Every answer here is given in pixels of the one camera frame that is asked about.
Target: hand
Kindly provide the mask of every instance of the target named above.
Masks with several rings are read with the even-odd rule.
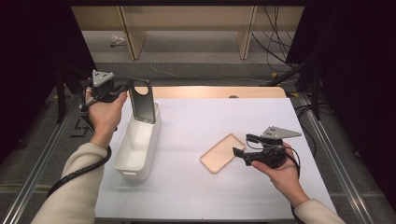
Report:
[[[286,152],[294,158],[290,145],[287,143],[283,145],[286,148]],[[309,200],[300,185],[297,168],[290,159],[286,159],[285,164],[277,169],[271,169],[260,161],[254,161],[251,164],[254,168],[270,177],[275,188],[289,200],[294,208]]]
[[[92,96],[92,91],[87,91],[87,98]],[[88,112],[94,128],[94,134],[90,141],[99,147],[107,148],[114,131],[121,120],[121,110],[127,98],[126,92],[122,92],[112,103],[96,102],[90,105]]]

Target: sleeve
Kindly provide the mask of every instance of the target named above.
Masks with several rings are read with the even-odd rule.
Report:
[[[297,217],[305,224],[321,223],[321,224],[335,224],[345,223],[332,210],[326,207],[323,203],[315,199],[308,200],[300,204],[294,209]]]
[[[104,148],[87,143],[67,160],[62,176],[92,165],[106,156]],[[70,180],[48,197],[32,223],[94,223],[104,166]]]

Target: white tabletop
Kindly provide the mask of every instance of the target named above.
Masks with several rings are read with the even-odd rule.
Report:
[[[264,221],[292,219],[290,204],[269,178],[234,158],[216,175],[200,157],[233,133],[245,142],[247,133],[260,135],[269,126],[303,132],[291,102],[277,99],[156,99],[162,127],[150,176],[125,180],[113,161],[132,113],[127,101],[110,143],[96,216],[160,221]],[[304,135],[285,139],[301,158],[301,183],[308,196],[335,211]]]

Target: tan tray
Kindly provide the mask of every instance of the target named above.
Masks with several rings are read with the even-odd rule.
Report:
[[[215,175],[233,159],[233,147],[244,150],[245,144],[230,133],[201,157],[201,163]]]

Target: cable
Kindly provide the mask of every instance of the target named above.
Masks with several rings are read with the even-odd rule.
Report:
[[[74,178],[76,178],[76,177],[78,177],[78,176],[87,174],[88,172],[90,172],[90,171],[92,171],[92,170],[95,170],[95,169],[101,167],[101,166],[104,165],[106,162],[108,162],[108,160],[110,160],[110,157],[111,157],[111,148],[108,147],[108,148],[107,148],[107,155],[106,155],[103,159],[101,159],[100,161],[98,161],[98,162],[96,162],[96,163],[94,163],[94,164],[92,164],[92,165],[90,165],[90,166],[87,166],[87,167],[85,167],[85,168],[82,168],[82,169],[80,169],[80,170],[77,170],[77,171],[75,171],[75,172],[73,172],[73,173],[71,173],[71,174],[65,176],[64,178],[60,179],[58,182],[56,182],[56,184],[53,185],[52,188],[49,190],[49,193],[47,194],[47,198],[48,198],[53,192],[55,192],[57,189],[59,189],[61,186],[63,186],[64,184],[66,184],[66,183],[69,182],[70,180],[72,180],[72,179],[74,179]]]
[[[289,155],[289,153],[285,152],[286,156],[287,156],[287,157],[294,163],[294,165],[296,166],[296,169],[297,169],[297,176],[300,178],[300,170],[301,170],[300,156],[298,155],[297,151],[294,150],[294,148],[292,148],[292,147],[285,147],[285,148],[291,149],[291,150],[296,154],[298,163],[297,163],[297,161],[296,161],[291,155]]]
[[[305,126],[301,123],[300,118],[301,115],[312,109],[312,105],[300,105],[294,108],[294,110],[298,110],[300,108],[303,108],[303,110],[297,115],[297,119],[300,122],[301,127],[303,128],[303,130],[305,131],[306,134],[308,134],[308,136],[311,138],[312,143],[314,144],[314,151],[312,152],[313,157],[315,158],[315,156],[317,155],[317,151],[318,151],[318,146],[317,143],[315,141],[315,138],[311,135],[311,133],[309,133],[309,131],[305,128]]]
[[[138,42],[138,39],[137,39],[137,37],[135,36],[134,33],[133,33],[133,36],[134,36],[134,40],[135,40],[135,41],[137,42],[137,44],[140,46],[140,43]],[[142,50],[142,52],[143,52],[143,55],[148,59],[149,56],[147,55],[146,51],[144,50],[143,45],[141,46],[141,50]],[[177,77],[177,78],[194,78],[194,79],[201,79],[201,80],[220,79],[220,80],[229,80],[229,81],[243,81],[243,80],[246,80],[246,81],[264,82],[264,83],[270,83],[270,82],[272,82],[272,80],[266,81],[266,80],[259,80],[259,79],[254,79],[254,78],[184,77],[184,76],[177,76],[177,75],[174,75],[174,74],[171,74],[171,73],[168,73],[168,72],[158,71],[157,69],[154,68],[152,62],[150,62],[149,65],[150,65],[150,68],[151,68],[155,73],[157,73],[157,74],[164,74],[164,75],[168,75],[168,76],[170,76],[170,77]],[[296,81],[296,80],[297,80],[297,79],[292,80],[292,81],[288,81],[288,82],[282,82],[282,83],[290,83],[290,82],[293,82],[293,81]]]
[[[83,120],[86,122],[88,128],[90,128],[90,130],[93,131],[93,126],[92,126],[92,124],[91,124],[91,122],[90,122],[90,120],[89,120],[89,118],[88,118],[88,107],[89,107],[90,105],[87,105],[87,104],[86,104],[86,100],[85,100],[87,88],[84,88],[84,90],[83,90],[83,92],[82,92],[82,94],[81,94],[81,102],[82,102],[82,104],[81,104],[81,112],[79,112],[79,114],[80,114],[80,118],[83,119]],[[104,158],[102,158],[100,161],[98,161],[98,162],[96,162],[96,163],[94,163],[94,164],[92,164],[92,165],[89,165],[89,166],[87,166],[87,167],[84,167],[84,168],[82,168],[82,169],[79,169],[79,170],[77,170],[77,171],[75,171],[75,172],[73,172],[73,173],[71,173],[71,174],[69,174],[69,175],[63,177],[63,178],[60,179],[58,182],[56,182],[56,183],[52,186],[52,188],[49,190],[49,193],[47,194],[47,198],[48,198],[53,192],[55,192],[57,189],[59,189],[61,186],[63,186],[64,184],[66,184],[66,183],[69,182],[70,180],[72,180],[72,179],[74,179],[74,178],[77,178],[78,176],[87,174],[88,172],[90,172],[90,171],[92,171],[92,170],[95,170],[95,169],[101,167],[101,166],[104,165],[106,162],[108,162],[108,160],[110,160],[110,157],[111,157],[111,147],[108,147],[108,148],[107,148],[107,155],[106,155]]]
[[[284,63],[285,65],[289,66],[292,68],[291,65],[287,64],[285,60],[279,58],[278,56],[276,56],[271,50],[269,50],[268,48],[266,48],[257,38],[256,36],[252,33],[251,34],[253,36],[253,38],[256,40],[256,42],[260,45],[260,47],[262,47],[267,53],[271,54],[272,56],[276,57],[278,60],[280,60],[282,63]]]
[[[262,141],[260,141],[260,140],[257,140],[259,143],[261,143],[262,145],[266,145],[266,146],[268,146],[268,147],[252,147],[248,142],[251,142],[251,141],[248,141],[248,138],[247,138],[247,140],[246,140],[246,142],[247,142],[247,146],[248,147],[251,147],[251,148],[253,148],[253,149],[258,149],[258,150],[262,150],[262,149],[275,149],[276,147],[274,147],[274,146],[272,146],[272,145],[269,145],[269,144],[266,144],[266,143],[264,143],[264,142],[262,142]]]
[[[276,34],[277,41],[275,41],[275,42],[279,44],[279,48],[280,48],[280,50],[282,51],[282,54],[283,54],[283,56],[284,56],[285,59],[286,59],[287,57],[286,57],[285,53],[283,52],[283,49],[285,50],[285,52],[286,52],[286,53],[288,54],[288,56],[289,56],[289,51],[286,49],[286,46],[288,46],[288,47],[290,47],[290,46],[283,43],[282,39],[281,39],[280,36],[279,36],[278,30],[277,30],[277,16],[278,16],[278,13],[279,13],[279,6],[275,6],[275,13],[274,13],[275,22],[274,22],[274,23],[272,22],[272,20],[271,20],[271,18],[270,18],[270,16],[269,16],[269,13],[267,12],[266,7],[264,7],[264,11],[265,11],[265,14],[267,15],[267,18],[268,18],[268,20],[269,20],[269,22],[270,22],[270,24],[271,24],[271,27],[273,28],[273,33],[272,33],[271,37],[269,37],[266,33],[264,33],[264,34],[265,34],[268,38],[270,38],[270,41],[271,41],[271,40],[272,40],[272,41],[275,41],[275,40],[272,38],[272,36],[274,36],[274,34]],[[291,38],[289,32],[286,32],[286,34],[289,36],[290,40],[292,41],[293,39]]]
[[[290,45],[287,45],[287,44],[284,44],[284,43],[280,43],[280,42],[278,42],[278,41],[272,39],[271,36],[269,36],[269,35],[266,34],[265,32],[262,32],[262,33],[263,33],[268,39],[270,39],[271,41],[276,42],[277,44],[281,44],[281,45],[283,45],[283,46],[285,46],[285,47],[290,48]]]

